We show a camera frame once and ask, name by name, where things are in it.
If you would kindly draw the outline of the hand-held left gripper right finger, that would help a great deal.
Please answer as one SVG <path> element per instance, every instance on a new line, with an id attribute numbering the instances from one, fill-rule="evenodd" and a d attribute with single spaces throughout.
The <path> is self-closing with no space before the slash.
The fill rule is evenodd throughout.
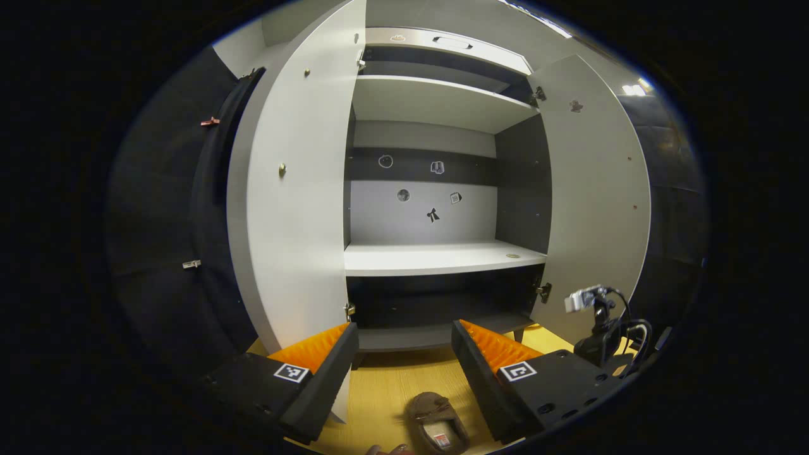
<path id="1" fill-rule="evenodd" d="M 603 405 L 625 385 L 568 349 L 534 349 L 465 320 L 451 346 L 494 440 L 552 434 Z"/>

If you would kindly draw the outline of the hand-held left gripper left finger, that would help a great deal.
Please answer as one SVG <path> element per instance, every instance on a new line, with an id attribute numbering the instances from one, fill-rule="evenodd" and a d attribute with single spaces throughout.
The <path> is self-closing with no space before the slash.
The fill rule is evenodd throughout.
<path id="1" fill-rule="evenodd" d="M 271 355 L 237 355 L 202 385 L 239 427 L 307 446 L 320 437 L 358 345 L 356 324 L 346 322 Z"/>

